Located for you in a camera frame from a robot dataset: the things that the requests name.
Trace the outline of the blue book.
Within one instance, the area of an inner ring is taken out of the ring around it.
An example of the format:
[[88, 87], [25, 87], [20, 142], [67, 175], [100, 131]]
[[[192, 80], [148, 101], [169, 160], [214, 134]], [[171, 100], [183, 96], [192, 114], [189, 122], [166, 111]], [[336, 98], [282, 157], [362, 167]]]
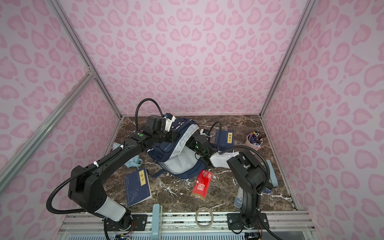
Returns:
[[129, 207], [152, 198], [148, 173], [141, 168], [125, 177], [127, 204]]
[[225, 151], [234, 146], [234, 131], [216, 130], [215, 137], [215, 143], [213, 144], [215, 150], [218, 149], [218, 144], [220, 145], [220, 151]]

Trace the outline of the navy blue student backpack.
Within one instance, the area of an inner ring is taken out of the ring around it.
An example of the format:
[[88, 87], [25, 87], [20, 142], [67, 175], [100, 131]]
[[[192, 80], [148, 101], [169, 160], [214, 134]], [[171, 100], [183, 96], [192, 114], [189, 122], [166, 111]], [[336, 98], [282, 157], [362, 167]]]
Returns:
[[196, 146], [193, 141], [194, 136], [199, 135], [199, 125], [194, 120], [178, 118], [172, 123], [171, 130], [178, 134], [175, 140], [154, 144], [147, 149], [148, 155], [162, 168], [151, 177], [156, 179], [169, 173], [183, 180], [194, 178], [207, 168], [203, 155], [190, 148]]

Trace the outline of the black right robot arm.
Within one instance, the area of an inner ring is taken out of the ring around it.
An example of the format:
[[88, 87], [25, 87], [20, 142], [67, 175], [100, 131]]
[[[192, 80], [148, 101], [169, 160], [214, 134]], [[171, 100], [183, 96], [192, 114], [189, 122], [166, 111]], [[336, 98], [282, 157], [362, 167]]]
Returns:
[[210, 142], [210, 132], [196, 131], [187, 141], [187, 147], [199, 155], [199, 160], [215, 168], [228, 168], [232, 171], [243, 191], [240, 207], [240, 224], [243, 228], [267, 229], [267, 219], [262, 218], [260, 204], [262, 191], [269, 184], [271, 170], [255, 149], [237, 145], [221, 149]]

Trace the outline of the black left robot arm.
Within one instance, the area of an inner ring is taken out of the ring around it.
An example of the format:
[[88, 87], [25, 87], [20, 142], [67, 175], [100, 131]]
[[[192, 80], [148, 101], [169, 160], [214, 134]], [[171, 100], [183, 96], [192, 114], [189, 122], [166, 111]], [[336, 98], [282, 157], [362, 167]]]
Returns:
[[[151, 115], [144, 126], [136, 126], [124, 143], [108, 155], [84, 168], [75, 167], [71, 176], [49, 195], [47, 210], [56, 215], [88, 212], [103, 219], [105, 224], [116, 223], [123, 230], [130, 227], [133, 221], [131, 211], [111, 199], [103, 184], [128, 160], [149, 147], [163, 142], [171, 143], [175, 136], [171, 125], [175, 119], [170, 113]], [[69, 186], [68, 197], [79, 205], [79, 209], [58, 210], [53, 207], [54, 197], [66, 185]]]

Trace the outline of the red rectangular box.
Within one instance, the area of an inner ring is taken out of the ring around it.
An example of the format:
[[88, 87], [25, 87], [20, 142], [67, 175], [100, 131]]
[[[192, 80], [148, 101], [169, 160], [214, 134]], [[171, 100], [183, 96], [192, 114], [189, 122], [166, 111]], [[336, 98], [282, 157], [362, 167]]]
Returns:
[[196, 184], [191, 196], [204, 200], [207, 196], [213, 174], [208, 171], [201, 171], [197, 177]]

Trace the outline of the light blue pencil pouch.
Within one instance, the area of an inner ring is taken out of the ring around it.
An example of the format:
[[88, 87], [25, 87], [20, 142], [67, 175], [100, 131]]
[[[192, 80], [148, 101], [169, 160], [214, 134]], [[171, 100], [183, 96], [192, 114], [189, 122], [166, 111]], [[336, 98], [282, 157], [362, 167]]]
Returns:
[[[113, 143], [112, 150], [115, 150], [120, 146], [121, 146], [121, 144], [119, 144], [119, 143]], [[133, 158], [131, 158], [130, 160], [128, 160], [124, 165], [127, 168], [139, 169], [142, 166], [142, 164], [143, 164], [143, 160], [139, 157], [139, 155], [136, 155]]]

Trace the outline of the pink pen holder cup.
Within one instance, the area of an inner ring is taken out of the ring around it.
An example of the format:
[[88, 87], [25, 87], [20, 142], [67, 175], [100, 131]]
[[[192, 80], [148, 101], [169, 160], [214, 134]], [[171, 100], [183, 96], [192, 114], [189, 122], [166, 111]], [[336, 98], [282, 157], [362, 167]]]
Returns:
[[255, 149], [256, 151], [261, 149], [263, 144], [263, 135], [260, 131], [250, 133], [247, 136], [246, 146]]

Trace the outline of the clear plastic pen case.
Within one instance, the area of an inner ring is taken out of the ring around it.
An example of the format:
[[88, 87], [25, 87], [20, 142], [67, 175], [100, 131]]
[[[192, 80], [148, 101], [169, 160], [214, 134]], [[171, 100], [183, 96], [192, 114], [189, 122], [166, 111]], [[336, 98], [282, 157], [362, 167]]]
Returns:
[[241, 187], [238, 188], [237, 196], [235, 197], [234, 206], [238, 209], [240, 209], [243, 205], [243, 189]]

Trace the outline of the clear tape roll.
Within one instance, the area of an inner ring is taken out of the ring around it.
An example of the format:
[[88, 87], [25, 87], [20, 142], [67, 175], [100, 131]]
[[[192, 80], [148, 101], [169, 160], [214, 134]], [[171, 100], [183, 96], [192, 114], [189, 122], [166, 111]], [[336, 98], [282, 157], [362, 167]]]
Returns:
[[212, 210], [206, 207], [199, 208], [195, 213], [195, 223], [198, 228], [210, 228], [214, 223], [214, 214]]

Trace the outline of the teal ruler stand post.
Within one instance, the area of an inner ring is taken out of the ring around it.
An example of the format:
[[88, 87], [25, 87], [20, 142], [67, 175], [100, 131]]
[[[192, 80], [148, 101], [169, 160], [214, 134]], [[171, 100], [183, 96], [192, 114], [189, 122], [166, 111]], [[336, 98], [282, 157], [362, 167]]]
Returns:
[[151, 227], [151, 239], [161, 240], [162, 239], [162, 217], [163, 207], [160, 204], [153, 205], [152, 212], [152, 227]]

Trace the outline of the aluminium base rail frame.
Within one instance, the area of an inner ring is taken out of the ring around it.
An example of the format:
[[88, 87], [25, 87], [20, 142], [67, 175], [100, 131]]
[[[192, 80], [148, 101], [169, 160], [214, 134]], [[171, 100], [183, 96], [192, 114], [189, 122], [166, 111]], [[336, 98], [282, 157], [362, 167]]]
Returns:
[[[284, 240], [318, 240], [319, 236], [306, 211], [267, 212], [271, 231]], [[195, 213], [163, 213], [162, 240], [254, 240], [259, 229], [231, 231], [226, 212], [215, 212], [214, 223], [201, 229]], [[70, 214], [56, 236], [57, 240], [103, 240], [102, 220], [91, 214]]]

